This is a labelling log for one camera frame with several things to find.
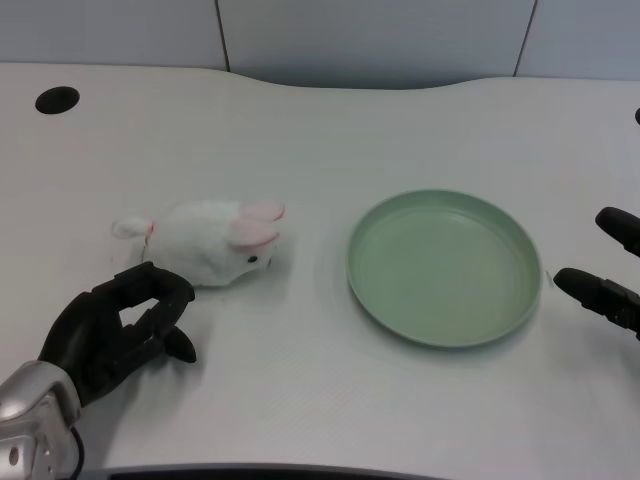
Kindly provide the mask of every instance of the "round hole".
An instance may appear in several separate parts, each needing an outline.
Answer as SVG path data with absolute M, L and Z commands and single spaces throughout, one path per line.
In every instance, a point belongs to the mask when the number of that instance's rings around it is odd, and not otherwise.
M 36 100 L 36 110 L 45 115 L 57 115 L 76 106 L 80 93 L 72 87 L 55 87 L 40 94 Z
M 15 467 L 18 464 L 18 460 L 20 460 L 20 451 L 18 447 L 13 447 L 9 452 L 9 463 L 12 467 Z

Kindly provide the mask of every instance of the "plate rim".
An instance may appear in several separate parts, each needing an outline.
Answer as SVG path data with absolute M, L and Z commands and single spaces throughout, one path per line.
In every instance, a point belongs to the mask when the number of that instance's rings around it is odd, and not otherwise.
M 352 245 L 353 245 L 353 243 L 355 241 L 354 238 L 355 238 L 356 233 L 358 232 L 358 229 L 360 228 L 360 226 L 362 225 L 364 220 L 371 213 L 373 213 L 375 210 L 380 208 L 382 205 L 384 205 L 387 202 L 390 202 L 392 200 L 395 200 L 396 198 L 403 197 L 403 196 L 408 196 L 408 195 L 415 195 L 415 194 L 418 194 L 418 193 L 446 193 L 446 194 L 453 194 L 453 195 L 459 195 L 459 196 L 463 196 L 463 197 L 468 197 L 468 198 L 471 198 L 471 199 L 473 199 L 475 201 L 482 202 L 482 203 L 484 203 L 484 204 L 486 204 L 486 205 L 488 205 L 488 206 L 490 206 L 492 208 L 495 208 L 496 210 L 498 210 L 499 212 L 503 213 L 504 215 L 506 215 L 507 218 L 509 220 L 511 220 L 524 233 L 525 237 L 527 238 L 527 240 L 531 244 L 531 247 L 533 248 L 533 253 L 534 253 L 534 256 L 535 256 L 535 263 L 536 263 L 536 266 L 537 266 L 537 269 L 538 269 L 539 281 L 538 281 L 538 283 L 536 285 L 536 294 L 535 294 L 533 300 L 531 301 L 531 304 L 527 308 L 527 310 L 521 315 L 521 317 L 516 322 L 514 322 L 512 325 L 510 325 L 509 328 L 507 328 L 506 330 L 501 331 L 497 335 L 494 335 L 492 337 L 483 339 L 481 341 L 473 341 L 473 342 L 468 342 L 468 343 L 455 343 L 455 344 L 429 342 L 429 341 L 422 340 L 420 338 L 412 337 L 411 335 L 408 335 L 408 334 L 406 334 L 404 332 L 396 330 L 395 328 L 392 328 L 391 326 L 387 325 L 383 320 L 381 320 L 376 314 L 374 314 L 367 307 L 365 302 L 362 300 L 361 295 L 358 294 L 358 291 L 356 290 L 356 287 L 354 286 L 355 282 L 353 280 L 353 274 L 351 272 L 351 266 L 350 266 Z M 351 292 L 355 295 L 356 299 L 358 300 L 358 303 L 360 303 L 360 305 L 367 312 L 367 314 L 371 318 L 373 318 L 378 324 L 382 325 L 384 328 L 386 328 L 387 330 L 390 330 L 391 332 L 395 333 L 396 335 L 399 335 L 399 336 L 401 336 L 403 338 L 406 338 L 406 339 L 411 340 L 413 342 L 419 343 L 421 345 L 428 345 L 428 346 L 431 346 L 431 347 L 469 348 L 469 347 L 476 347 L 476 346 L 480 346 L 480 345 L 485 345 L 487 343 L 491 343 L 491 342 L 494 342 L 496 340 L 499 340 L 500 338 L 506 337 L 507 335 L 509 335 L 509 334 L 513 333 L 514 331 L 518 330 L 525 323 L 527 323 L 528 320 L 531 319 L 531 317 L 533 316 L 536 308 L 538 307 L 538 305 L 540 303 L 540 297 L 542 295 L 543 269 L 542 269 L 542 263 L 540 261 L 540 253 L 538 252 L 538 248 L 536 247 L 536 244 L 533 241 L 533 238 L 531 237 L 531 235 L 529 234 L 527 229 L 524 228 L 524 226 L 520 222 L 518 222 L 511 214 L 509 214 L 508 212 L 506 212 L 502 208 L 498 207 L 494 203 L 489 202 L 489 201 L 485 200 L 484 198 L 480 198 L 480 197 L 477 197 L 475 195 L 471 195 L 471 194 L 468 194 L 468 193 L 465 193 L 465 192 L 461 192 L 461 191 L 458 191 L 458 190 L 450 190 L 450 189 L 443 189 L 443 188 L 424 188 L 424 189 L 418 189 L 418 190 L 409 190 L 409 191 L 406 191 L 406 192 L 397 193 L 395 195 L 387 197 L 384 200 L 376 203 L 373 207 L 371 207 L 369 210 L 367 210 L 360 217 L 360 219 L 356 222 L 355 226 L 351 230 L 351 234 L 349 235 L 349 242 L 347 243 L 347 251 L 346 251 L 346 255 L 345 255 L 345 260 L 346 260 L 345 263 L 346 263 L 346 270 L 347 270 L 347 279 L 349 281 L 349 288 L 351 289 Z

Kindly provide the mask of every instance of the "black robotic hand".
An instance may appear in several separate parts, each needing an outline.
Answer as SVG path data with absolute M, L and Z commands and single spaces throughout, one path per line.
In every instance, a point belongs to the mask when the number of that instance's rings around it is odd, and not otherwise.
M 158 303 L 135 325 L 122 326 L 121 310 L 152 298 Z M 53 324 L 38 360 L 67 372 L 84 407 L 161 353 L 195 362 L 193 344 L 175 326 L 194 298 L 182 277 L 143 263 L 78 295 Z
M 640 257 L 640 218 L 617 208 L 604 208 L 596 224 L 620 242 L 625 250 Z M 640 297 L 611 280 L 603 280 L 575 268 L 563 268 L 553 281 L 582 306 L 622 328 L 636 332 L 640 340 Z

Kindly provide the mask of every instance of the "stuffed bunny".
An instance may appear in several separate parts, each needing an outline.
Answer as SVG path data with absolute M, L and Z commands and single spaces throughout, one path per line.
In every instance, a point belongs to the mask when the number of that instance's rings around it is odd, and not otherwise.
M 276 201 L 200 201 L 179 205 L 153 222 L 114 222 L 111 232 L 122 239 L 144 235 L 142 261 L 194 286 L 222 286 L 271 263 L 280 236 L 274 222 L 283 216 L 284 205 Z

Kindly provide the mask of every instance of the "table surface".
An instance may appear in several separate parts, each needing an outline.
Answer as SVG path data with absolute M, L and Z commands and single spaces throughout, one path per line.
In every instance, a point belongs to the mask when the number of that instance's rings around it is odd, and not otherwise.
M 185 312 L 198 363 L 156 361 L 83 412 L 87 469 L 637 478 L 640 344 L 549 276 L 573 266 L 640 288 L 640 259 L 594 223 L 608 205 L 640 211 L 640 83 L 314 90 L 196 69 L 9 64 L 0 78 L 0 378 L 38 355 L 76 294 L 131 261 L 139 246 L 111 238 L 115 218 L 195 198 L 287 204 L 272 268 L 199 291 Z M 77 88 L 78 105 L 38 113 L 58 85 Z M 354 302 L 354 222 L 421 188 L 478 195 L 530 232 L 548 275 L 514 335 L 425 348 Z

